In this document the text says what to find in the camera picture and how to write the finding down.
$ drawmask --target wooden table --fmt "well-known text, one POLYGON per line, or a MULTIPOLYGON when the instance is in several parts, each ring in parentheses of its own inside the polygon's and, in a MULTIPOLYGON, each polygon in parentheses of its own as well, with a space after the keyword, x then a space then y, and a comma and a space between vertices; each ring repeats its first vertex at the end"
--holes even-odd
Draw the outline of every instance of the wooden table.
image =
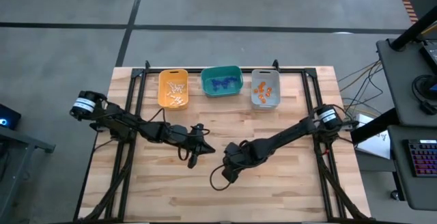
MULTIPOLYGON (((342 106, 334 68, 316 68, 324 103, 342 106)), ((108 99, 121 107, 125 105, 131 70, 115 68, 113 71, 108 99)), ((189 169, 186 161, 178 159, 175 148, 149 143, 138 136, 125 221, 325 221, 310 136, 277 150, 263 165, 244 170, 237 182, 225 191, 217 192, 209 183, 209 175, 221 165, 223 151, 229 142, 270 137, 308 116, 301 76, 281 74, 281 104, 274 111, 252 110, 250 74, 244 74, 241 94, 226 98, 207 98, 202 92, 199 74, 190 74, 188 82, 188 108, 168 111, 166 119, 186 127, 205 124, 211 130, 205 140, 216 149, 216 153, 200 156, 197 166, 189 169)), ((148 74, 141 111, 143 119, 149 119, 159 110, 157 94, 158 75, 148 74)), ((133 100, 132 107, 135 107, 136 98, 133 100)), ((109 134, 102 133, 96 146, 108 140, 109 134)), ((352 144, 338 140, 333 147, 343 189, 361 212, 370 216, 352 144)), ((107 191, 116 148, 116 143, 108 144, 94 154, 79 217, 88 214, 107 191)), ((217 186, 226 184, 220 173, 213 177, 213 181, 217 186)), ((330 196, 335 216, 338 216, 331 188, 330 196)))

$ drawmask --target gray floor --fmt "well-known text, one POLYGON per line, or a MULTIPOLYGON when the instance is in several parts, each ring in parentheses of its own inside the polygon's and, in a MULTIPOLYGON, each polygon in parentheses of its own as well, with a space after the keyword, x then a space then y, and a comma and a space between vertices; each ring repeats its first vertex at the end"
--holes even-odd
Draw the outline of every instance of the gray floor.
MULTIPOLYGON (((127 23, 133 1, 0 0, 0 22, 127 23)), ((136 23, 363 29, 410 24, 401 0, 142 0, 136 23)), ((0 28, 0 103, 23 114, 21 132, 57 145, 51 156, 34 156, 14 209, 16 220, 50 223, 73 217, 95 134, 68 111, 82 89, 107 92, 123 35, 124 30, 0 28)), ((146 59, 153 66, 252 66, 278 59, 283 66, 334 66, 341 78, 376 61, 375 43, 387 37, 396 36, 133 31, 124 66, 142 66, 146 59)), ((374 82, 384 94, 369 104, 386 111, 393 104, 383 72, 374 82)), ((360 84, 343 97, 353 98, 360 84)), ((363 99, 374 94, 377 90, 369 87, 363 99)), ((378 220, 437 219, 437 213, 388 199, 394 189, 389 173, 363 172, 362 177, 378 220)))

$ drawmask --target yellow object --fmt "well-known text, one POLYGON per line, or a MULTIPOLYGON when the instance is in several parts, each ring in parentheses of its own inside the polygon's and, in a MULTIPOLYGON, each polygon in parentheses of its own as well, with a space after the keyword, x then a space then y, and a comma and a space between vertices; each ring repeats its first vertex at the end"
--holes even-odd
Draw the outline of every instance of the yellow object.
POLYGON ((164 70, 159 74, 158 104, 170 110, 188 107, 188 72, 164 70))

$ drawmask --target keyboard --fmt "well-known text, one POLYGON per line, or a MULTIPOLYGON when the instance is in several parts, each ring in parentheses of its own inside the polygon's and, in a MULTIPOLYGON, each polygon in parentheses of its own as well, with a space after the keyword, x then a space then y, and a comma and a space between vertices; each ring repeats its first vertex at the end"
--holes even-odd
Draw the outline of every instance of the keyboard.
POLYGON ((437 141, 408 140, 413 175, 416 177, 437 177, 437 141))

